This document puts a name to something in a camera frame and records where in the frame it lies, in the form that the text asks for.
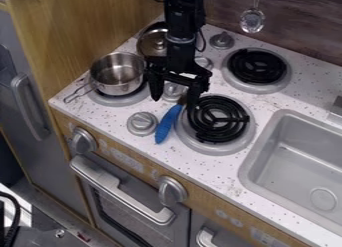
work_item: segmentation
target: gray sink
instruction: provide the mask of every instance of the gray sink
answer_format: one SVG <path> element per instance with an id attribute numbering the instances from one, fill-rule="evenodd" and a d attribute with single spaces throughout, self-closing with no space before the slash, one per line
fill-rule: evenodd
<path id="1" fill-rule="evenodd" d="M 342 131 L 276 112 L 239 170 L 252 192 L 342 236 Z"/>

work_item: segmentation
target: pot handle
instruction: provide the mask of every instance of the pot handle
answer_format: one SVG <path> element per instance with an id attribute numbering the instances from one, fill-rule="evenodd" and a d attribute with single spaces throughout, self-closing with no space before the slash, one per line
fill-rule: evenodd
<path id="1" fill-rule="evenodd" d="M 86 83 L 84 85 L 82 85 L 81 87 L 78 87 L 73 93 L 71 93 L 70 95 L 66 96 L 64 99 L 63 99 L 63 102 L 65 104 L 69 104 L 70 102 L 74 101 L 75 99 L 78 99 L 86 94 L 88 94 L 89 92 L 93 91 L 96 87 L 94 86 L 93 88 L 87 90 L 87 91 L 84 91 L 83 93 L 81 93 L 81 90 L 86 87 L 87 85 L 89 85 L 89 83 Z"/>

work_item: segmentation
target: refrigerator handle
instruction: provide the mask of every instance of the refrigerator handle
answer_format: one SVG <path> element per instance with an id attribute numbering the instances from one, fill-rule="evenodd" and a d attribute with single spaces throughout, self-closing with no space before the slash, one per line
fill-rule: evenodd
<path id="1" fill-rule="evenodd" d="M 19 74 L 11 81 L 11 89 L 18 105 L 19 111 L 24 118 L 24 121 L 31 131 L 33 137 L 37 141 L 44 140 L 50 131 L 45 125 L 45 120 L 40 107 L 38 106 L 37 100 L 33 94 L 30 86 L 29 78 L 26 74 Z M 25 91 L 28 91 L 32 95 L 33 105 L 35 106 L 35 116 L 28 104 L 28 97 L 25 95 Z"/>

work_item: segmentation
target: cabinet door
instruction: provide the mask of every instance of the cabinet door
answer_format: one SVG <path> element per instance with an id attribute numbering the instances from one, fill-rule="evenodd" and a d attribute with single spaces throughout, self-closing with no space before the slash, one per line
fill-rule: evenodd
<path id="1" fill-rule="evenodd" d="M 188 246 L 188 208 L 164 207 L 156 189 L 96 155 L 86 156 L 74 157 L 71 167 L 83 179 L 99 229 L 123 246 Z"/>
<path id="2" fill-rule="evenodd" d="M 20 89 L 25 104 L 19 106 L 15 98 L 13 80 L 19 75 L 29 76 L 30 69 L 10 15 L 0 11 L 0 22 L 0 123 L 3 133 L 32 182 L 86 217 L 75 178 L 65 161 L 57 136 L 47 121 L 46 113 L 41 110 L 41 103 L 37 103 L 39 96 L 32 88 L 35 84 L 32 77 L 25 78 L 25 85 Z M 31 112 L 32 118 L 23 116 L 23 106 Z M 40 119 L 44 119 L 50 133 L 37 140 L 33 133 L 38 129 Z"/>

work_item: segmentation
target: refrigerator door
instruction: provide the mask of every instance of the refrigerator door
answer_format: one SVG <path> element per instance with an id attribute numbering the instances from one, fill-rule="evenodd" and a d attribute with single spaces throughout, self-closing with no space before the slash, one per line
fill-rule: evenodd
<path id="1" fill-rule="evenodd" d="M 65 161 L 30 69 L 16 37 L 10 15 L 0 11 L 0 124 L 33 183 L 83 217 L 85 207 L 75 178 Z M 11 54 L 16 70 L 8 55 Z"/>

